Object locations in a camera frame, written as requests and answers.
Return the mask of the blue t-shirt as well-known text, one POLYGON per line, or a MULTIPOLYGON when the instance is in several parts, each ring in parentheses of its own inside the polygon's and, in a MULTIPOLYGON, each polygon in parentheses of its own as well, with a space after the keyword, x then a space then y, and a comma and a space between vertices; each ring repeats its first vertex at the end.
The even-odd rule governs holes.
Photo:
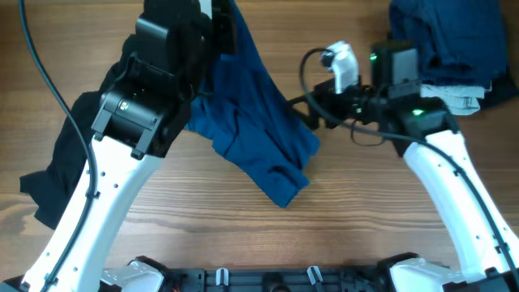
POLYGON ((303 171, 320 141, 287 106, 237 4, 231 6, 238 49, 213 62, 186 128, 211 140, 216 153, 285 208, 308 185, 303 171))

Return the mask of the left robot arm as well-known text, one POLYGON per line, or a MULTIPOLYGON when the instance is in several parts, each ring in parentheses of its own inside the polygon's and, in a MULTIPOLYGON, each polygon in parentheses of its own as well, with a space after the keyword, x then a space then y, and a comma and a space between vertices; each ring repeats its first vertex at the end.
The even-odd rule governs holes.
POLYGON ((122 72, 101 96, 87 161, 52 238, 4 291, 169 291, 169 270, 141 256, 105 262, 144 184, 191 116, 219 54, 236 50, 229 1, 146 1, 122 49, 122 72))

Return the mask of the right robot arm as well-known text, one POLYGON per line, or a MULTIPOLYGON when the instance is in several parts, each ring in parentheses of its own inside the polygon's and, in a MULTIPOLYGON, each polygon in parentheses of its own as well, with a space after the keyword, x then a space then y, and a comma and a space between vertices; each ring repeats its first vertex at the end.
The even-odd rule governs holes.
POLYGON ((465 138, 445 103, 423 97, 418 53, 408 41, 382 41, 371 50, 371 83, 364 84, 351 46, 318 48, 332 78, 302 85, 311 128, 345 127, 390 141, 425 187, 453 246, 460 268, 433 264, 415 253, 381 260, 375 284, 382 291, 515 291, 518 238, 474 168, 465 138))

